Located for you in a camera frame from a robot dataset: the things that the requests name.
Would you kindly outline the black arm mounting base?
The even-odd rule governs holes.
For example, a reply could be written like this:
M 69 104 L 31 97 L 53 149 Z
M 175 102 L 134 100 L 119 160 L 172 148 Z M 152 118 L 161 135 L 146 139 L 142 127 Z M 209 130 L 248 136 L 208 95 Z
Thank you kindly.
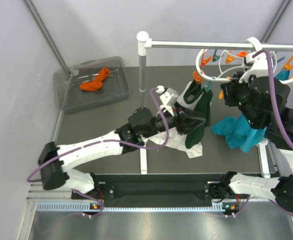
M 178 208 L 208 207 L 211 201 L 233 199 L 235 194 L 220 184 L 221 174 L 95 174 L 97 186 L 73 200 L 102 200 L 105 207 Z

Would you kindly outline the white round clip hanger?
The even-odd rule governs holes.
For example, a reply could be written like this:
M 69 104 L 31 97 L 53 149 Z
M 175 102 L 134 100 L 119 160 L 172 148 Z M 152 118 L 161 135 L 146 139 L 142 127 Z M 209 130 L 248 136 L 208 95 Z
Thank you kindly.
M 244 63 L 244 57 L 249 53 L 254 53 L 254 50 L 207 49 L 200 58 L 200 73 L 208 77 L 228 78 L 227 82 L 223 82 L 228 83 L 231 81 L 232 74 L 245 72 L 248 69 Z M 258 50 L 253 57 L 260 53 L 265 53 L 270 61 L 267 63 L 268 76 L 278 77 L 285 85 L 293 83 L 285 83 L 293 77 L 293 51 L 272 51 L 264 48 Z

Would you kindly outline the orange sock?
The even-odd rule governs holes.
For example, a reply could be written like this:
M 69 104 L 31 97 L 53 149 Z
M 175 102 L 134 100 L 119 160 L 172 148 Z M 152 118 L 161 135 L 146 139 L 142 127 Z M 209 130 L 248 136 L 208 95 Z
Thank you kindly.
M 103 87 L 102 81 L 86 81 L 80 84 L 79 88 L 82 91 L 96 92 Z
M 102 68 L 99 74 L 92 81 L 100 81 L 103 82 L 110 74 L 110 70 L 108 68 Z

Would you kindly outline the yellow-orange clip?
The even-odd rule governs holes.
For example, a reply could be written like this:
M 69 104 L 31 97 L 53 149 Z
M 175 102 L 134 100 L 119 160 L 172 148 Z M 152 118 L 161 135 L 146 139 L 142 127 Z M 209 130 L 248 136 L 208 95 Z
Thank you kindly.
M 218 95 L 218 98 L 219 98 L 220 100 L 222 100 L 222 99 L 224 98 L 224 91 L 223 91 L 223 90 L 220 91 L 220 93 L 219 93 L 219 95 Z

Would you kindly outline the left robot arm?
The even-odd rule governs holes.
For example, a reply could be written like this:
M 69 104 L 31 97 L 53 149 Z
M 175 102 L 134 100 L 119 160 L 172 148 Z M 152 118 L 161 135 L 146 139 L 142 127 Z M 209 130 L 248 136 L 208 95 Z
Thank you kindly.
M 156 115 L 148 108 L 140 107 L 125 125 L 101 137 L 66 145 L 49 142 L 38 158 L 42 187 L 46 191 L 66 187 L 95 198 L 100 186 L 92 174 L 76 170 L 77 166 L 134 152 L 145 145 L 145 140 L 170 129 L 186 135 L 205 123 L 206 119 L 199 113 L 184 107 L 174 107 L 172 112 L 158 112 Z

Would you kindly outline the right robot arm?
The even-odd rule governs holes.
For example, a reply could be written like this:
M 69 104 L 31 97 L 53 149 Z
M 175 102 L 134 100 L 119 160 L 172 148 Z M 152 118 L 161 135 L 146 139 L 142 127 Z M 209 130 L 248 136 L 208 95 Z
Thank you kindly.
M 250 74 L 247 81 L 241 81 L 243 75 L 238 71 L 220 86 L 225 104 L 238 107 L 240 116 L 215 123 L 212 132 L 224 137 L 230 149 L 247 152 L 265 140 L 293 152 L 293 109 L 286 106 L 290 87 L 277 78 L 270 80 L 266 74 Z M 241 194 L 262 197 L 293 214 L 293 159 L 288 165 L 290 175 L 267 179 L 229 171 L 209 187 L 207 194 L 215 199 Z

